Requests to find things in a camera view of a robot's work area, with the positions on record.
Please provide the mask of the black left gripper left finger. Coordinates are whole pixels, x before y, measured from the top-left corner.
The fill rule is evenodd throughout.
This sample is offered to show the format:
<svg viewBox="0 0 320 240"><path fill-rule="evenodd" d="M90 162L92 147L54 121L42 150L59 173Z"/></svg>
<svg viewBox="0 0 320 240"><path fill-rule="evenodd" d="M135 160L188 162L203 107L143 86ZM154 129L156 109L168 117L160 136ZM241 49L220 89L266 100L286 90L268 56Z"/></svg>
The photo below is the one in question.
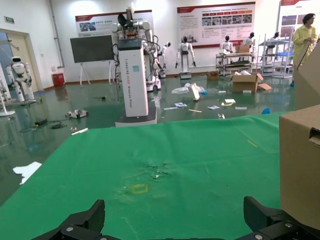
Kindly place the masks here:
<svg viewBox="0 0 320 240"><path fill-rule="evenodd" d="M105 201L98 199L85 211L70 214L57 228L35 240L100 240L106 217Z"/></svg>

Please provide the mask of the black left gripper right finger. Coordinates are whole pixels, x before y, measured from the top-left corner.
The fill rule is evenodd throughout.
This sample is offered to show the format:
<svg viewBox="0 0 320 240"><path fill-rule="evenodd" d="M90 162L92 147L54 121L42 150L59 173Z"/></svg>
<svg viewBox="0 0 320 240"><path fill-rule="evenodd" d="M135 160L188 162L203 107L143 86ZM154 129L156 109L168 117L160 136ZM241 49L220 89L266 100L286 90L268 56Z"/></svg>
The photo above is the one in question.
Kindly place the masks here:
<svg viewBox="0 0 320 240"><path fill-rule="evenodd" d="M266 207L252 196L243 199L243 217L251 233L240 240L318 240L320 231L282 209Z"/></svg>

